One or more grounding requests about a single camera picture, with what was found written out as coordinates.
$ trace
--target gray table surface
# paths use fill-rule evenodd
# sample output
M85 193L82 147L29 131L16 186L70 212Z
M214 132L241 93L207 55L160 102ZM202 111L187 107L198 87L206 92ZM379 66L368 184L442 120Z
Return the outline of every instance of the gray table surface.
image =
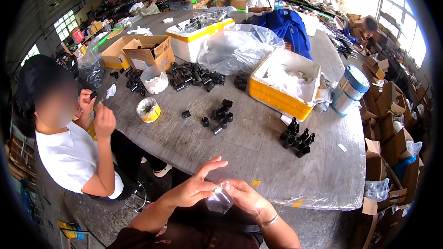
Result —
M143 17L123 34L104 42L99 51L137 25L150 28L154 35L164 35L168 27L192 18L192 14L193 11L181 11ZM234 12L231 16L241 23L248 14ZM168 17L174 17L174 22L163 23ZM338 81L344 66L326 34L318 30L310 41L314 61L330 80ZM256 191L272 202L287 206L319 210L361 207L366 163L358 108L345 117L333 110L326 113L313 110L300 128L315 133L315 142L311 153L299 159L293 151L281 146L279 136L286 126L280 121L280 113L251 98L247 91L236 89L233 77L227 77L224 86L216 86L210 93L191 86L180 92L168 87L158 95L150 95L157 100L161 115L154 123L146 124L135 111L142 97L125 87L126 77L116 80L109 76L110 71L113 70L105 70L99 95L116 84L117 92L104 104L114 111L117 129L159 159L194 174L201 164L221 155L229 165L211 172L208 180L243 179L250 184L257 180L260 185L253 187ZM209 117L223 99L234 102L230 110L234 121L215 136L211 132L214 121L204 128L200 120ZM181 113L186 110L192 116L183 119ZM343 152L338 144L343 144L347 151Z

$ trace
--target white t-shirt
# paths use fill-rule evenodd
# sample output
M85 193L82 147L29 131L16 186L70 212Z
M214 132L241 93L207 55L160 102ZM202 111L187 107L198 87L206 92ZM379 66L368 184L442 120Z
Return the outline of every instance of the white t-shirt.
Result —
M83 193L81 189L94 173L97 174L97 142L80 126L71 122L68 131L44 135L36 131L40 159L52 179L67 190ZM114 171L114 193L117 198L123 191L123 182Z
M269 7L274 8L274 2L275 0L247 0L246 4L248 6L248 9L250 8L262 8L262 7Z

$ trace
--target checkered apron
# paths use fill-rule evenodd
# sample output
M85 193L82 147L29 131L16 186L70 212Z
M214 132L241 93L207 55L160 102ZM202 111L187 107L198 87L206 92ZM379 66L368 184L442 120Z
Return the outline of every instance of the checkered apron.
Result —
M169 0L169 11L192 10L192 3L187 0Z

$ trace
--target factory floor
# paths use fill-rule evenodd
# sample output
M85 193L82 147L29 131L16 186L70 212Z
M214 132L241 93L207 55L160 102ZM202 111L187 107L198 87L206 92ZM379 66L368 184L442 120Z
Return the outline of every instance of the factory floor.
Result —
M343 64L354 64L361 68L365 57L346 60L341 57ZM54 229L42 228L42 235L47 238L53 248L62 248L57 219L65 222L77 222L82 230L90 231L90 248L100 249L110 245L118 232L127 226L136 216L134 211L123 205L118 210L110 211L99 205L85 194L76 194L59 187L49 176L39 158L36 158L37 188L51 203L45 209L46 217L50 218ZM162 193L171 186L171 173L163 178L152 174L149 163L141 165L141 175L155 185L151 185L148 193ZM280 216L295 230L304 249L316 248L348 248L350 246L359 210L309 210L274 205ZM72 240L71 246L76 249L86 248L84 240ZM268 248L263 243L261 248Z

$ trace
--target brown shirt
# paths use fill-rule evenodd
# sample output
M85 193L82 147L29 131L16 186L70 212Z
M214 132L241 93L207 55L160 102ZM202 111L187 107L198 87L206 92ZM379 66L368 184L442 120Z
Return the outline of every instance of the brown shirt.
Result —
M213 230L202 226L200 230L180 223L168 223L168 229L155 237L137 229L122 229L108 249L258 249L258 241L244 232Z

